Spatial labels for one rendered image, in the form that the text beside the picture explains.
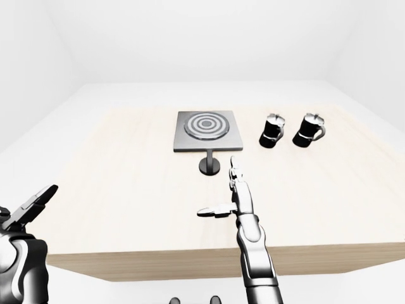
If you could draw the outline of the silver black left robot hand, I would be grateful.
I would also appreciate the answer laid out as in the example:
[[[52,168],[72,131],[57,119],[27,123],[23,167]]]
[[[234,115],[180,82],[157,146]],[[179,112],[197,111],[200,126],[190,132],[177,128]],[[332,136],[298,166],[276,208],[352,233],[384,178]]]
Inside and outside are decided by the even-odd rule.
[[[25,226],[45,209],[46,204],[56,194],[58,186],[46,186],[29,198],[24,204],[11,213],[6,207],[0,206],[0,233],[26,233]]]

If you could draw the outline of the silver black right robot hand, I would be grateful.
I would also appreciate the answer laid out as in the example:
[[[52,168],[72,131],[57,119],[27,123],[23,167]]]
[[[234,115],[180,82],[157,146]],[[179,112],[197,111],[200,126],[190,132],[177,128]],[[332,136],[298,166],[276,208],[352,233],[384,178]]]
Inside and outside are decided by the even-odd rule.
[[[227,217],[231,213],[236,216],[244,214],[253,214],[251,192],[247,182],[244,180],[242,170],[236,157],[230,157],[229,188],[232,192],[231,203],[219,204],[217,206],[207,207],[197,212],[198,217]]]

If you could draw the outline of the round black stove knob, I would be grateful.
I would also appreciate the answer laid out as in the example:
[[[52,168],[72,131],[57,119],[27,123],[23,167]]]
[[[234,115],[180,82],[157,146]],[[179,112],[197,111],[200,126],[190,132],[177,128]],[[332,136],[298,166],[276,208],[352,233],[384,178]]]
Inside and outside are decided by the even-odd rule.
[[[206,157],[199,162],[199,171],[207,176],[214,176],[220,171],[220,162],[213,157],[212,149],[208,149]]]

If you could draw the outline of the flat dark stove plate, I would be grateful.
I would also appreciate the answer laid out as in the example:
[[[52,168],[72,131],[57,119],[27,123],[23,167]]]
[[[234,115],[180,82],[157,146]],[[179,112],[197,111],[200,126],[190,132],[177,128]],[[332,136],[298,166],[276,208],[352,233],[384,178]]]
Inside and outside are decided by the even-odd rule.
[[[243,143],[232,111],[180,111],[174,152],[241,151]]]

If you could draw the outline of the black and silver mug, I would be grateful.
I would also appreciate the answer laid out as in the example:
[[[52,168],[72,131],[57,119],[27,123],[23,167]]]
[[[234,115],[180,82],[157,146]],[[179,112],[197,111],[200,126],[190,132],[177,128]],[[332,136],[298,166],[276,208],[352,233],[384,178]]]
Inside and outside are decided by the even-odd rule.
[[[292,142],[300,148],[307,148],[312,142],[321,139],[325,133],[325,120],[319,114],[307,113]]]
[[[259,143],[264,148],[274,148],[284,135],[285,119],[279,114],[271,113],[267,116],[264,130]]]

